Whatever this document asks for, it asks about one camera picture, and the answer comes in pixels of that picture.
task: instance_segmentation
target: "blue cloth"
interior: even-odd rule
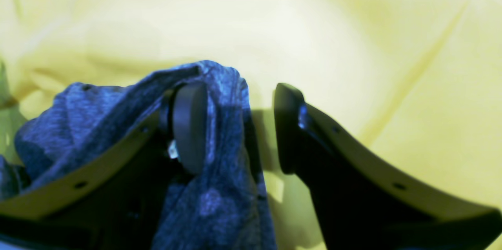
[[[91,162],[156,110],[166,89],[195,81],[208,85],[206,166],[188,183],[170,183],[152,249],[276,249],[246,81],[212,61],[156,71],[128,87],[70,85],[16,134],[25,169],[0,161],[0,196]]]

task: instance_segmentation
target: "black mount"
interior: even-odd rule
[[[467,202],[377,157],[280,83],[274,101],[281,169],[310,189],[331,250],[483,250],[502,232],[496,208]]]
[[[0,202],[0,241],[36,250],[149,249],[167,187],[202,172],[207,89],[166,91],[158,111],[91,163]],[[178,159],[167,155],[176,142]]]

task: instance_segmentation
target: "screw hole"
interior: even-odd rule
[[[126,214],[129,221],[140,219],[143,213],[143,208],[144,204],[141,198],[136,197],[130,200],[127,206],[127,214]]]
[[[74,186],[74,187],[75,187],[75,189],[80,189],[80,188],[82,188],[82,187],[84,187],[84,186],[86,186],[86,185],[87,185],[87,182],[86,182],[86,181],[81,181],[81,182],[79,182],[79,183],[75,184],[75,186]]]
[[[397,189],[406,190],[406,187],[404,185],[400,184],[400,183],[395,182],[393,185]]]

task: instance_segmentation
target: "yellow cloth backdrop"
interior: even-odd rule
[[[72,82],[126,86],[203,59],[235,67],[282,250],[325,245],[308,190],[278,165],[278,82],[403,171],[502,207],[502,0],[0,0],[0,59],[0,152]]]

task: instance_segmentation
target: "black plastic bracket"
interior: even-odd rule
[[[331,250],[482,250],[502,232],[500,211],[429,186],[391,166],[335,120],[278,84],[281,169],[310,189]]]

